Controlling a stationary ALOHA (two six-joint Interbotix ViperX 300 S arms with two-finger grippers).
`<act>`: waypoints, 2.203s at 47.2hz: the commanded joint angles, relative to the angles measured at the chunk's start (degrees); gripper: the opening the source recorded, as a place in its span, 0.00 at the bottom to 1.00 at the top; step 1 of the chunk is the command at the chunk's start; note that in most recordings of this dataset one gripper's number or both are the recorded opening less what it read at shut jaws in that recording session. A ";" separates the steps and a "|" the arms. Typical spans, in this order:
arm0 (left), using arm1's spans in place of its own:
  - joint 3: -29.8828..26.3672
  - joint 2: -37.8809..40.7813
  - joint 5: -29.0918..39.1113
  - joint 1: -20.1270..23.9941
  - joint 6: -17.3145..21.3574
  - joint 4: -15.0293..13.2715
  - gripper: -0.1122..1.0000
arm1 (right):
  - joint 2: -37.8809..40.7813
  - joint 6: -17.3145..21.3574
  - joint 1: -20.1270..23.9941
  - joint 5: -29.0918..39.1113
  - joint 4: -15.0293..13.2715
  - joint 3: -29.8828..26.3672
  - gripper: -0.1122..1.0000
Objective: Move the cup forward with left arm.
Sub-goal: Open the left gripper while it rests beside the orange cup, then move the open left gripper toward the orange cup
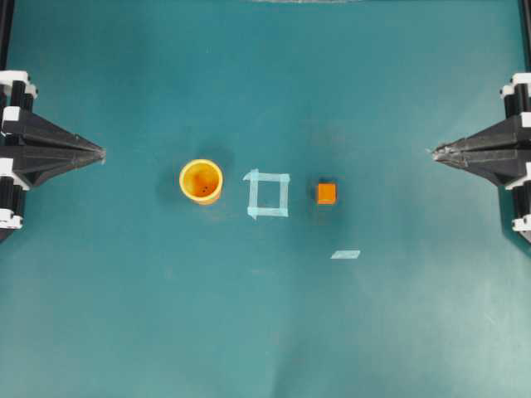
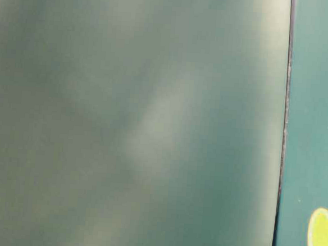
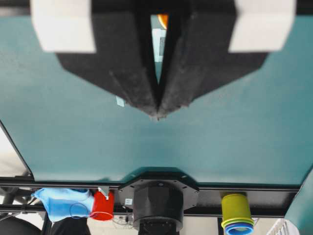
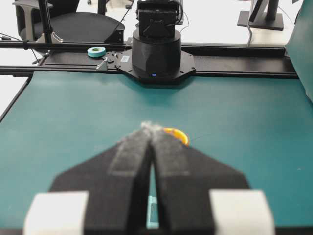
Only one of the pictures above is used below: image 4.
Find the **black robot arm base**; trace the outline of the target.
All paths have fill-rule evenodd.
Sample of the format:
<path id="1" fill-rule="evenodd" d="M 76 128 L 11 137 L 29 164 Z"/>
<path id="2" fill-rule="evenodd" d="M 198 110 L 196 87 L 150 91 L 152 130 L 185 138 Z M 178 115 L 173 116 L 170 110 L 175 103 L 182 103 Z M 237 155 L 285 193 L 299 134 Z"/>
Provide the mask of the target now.
<path id="1" fill-rule="evenodd" d="M 139 0 L 133 32 L 132 64 L 151 78 L 169 76 L 180 68 L 181 34 L 176 25 L 183 6 L 177 0 Z"/>

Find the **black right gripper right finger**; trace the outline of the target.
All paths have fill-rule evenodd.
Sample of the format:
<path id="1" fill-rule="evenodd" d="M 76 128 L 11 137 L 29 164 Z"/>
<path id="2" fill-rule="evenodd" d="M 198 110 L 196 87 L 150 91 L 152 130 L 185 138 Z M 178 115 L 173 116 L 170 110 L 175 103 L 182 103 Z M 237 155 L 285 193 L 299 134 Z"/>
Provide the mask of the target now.
<path id="1" fill-rule="evenodd" d="M 263 191 L 236 169 L 151 131 L 160 227 L 168 235 L 273 235 Z"/>

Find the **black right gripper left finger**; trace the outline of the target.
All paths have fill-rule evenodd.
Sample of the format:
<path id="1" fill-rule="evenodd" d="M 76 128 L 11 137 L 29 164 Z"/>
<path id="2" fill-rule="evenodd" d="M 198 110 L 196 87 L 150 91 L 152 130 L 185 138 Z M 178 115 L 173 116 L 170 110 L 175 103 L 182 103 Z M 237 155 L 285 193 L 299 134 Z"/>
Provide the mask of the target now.
<path id="1" fill-rule="evenodd" d="M 142 128 L 35 195 L 26 235 L 130 235 L 146 224 L 152 134 Z"/>

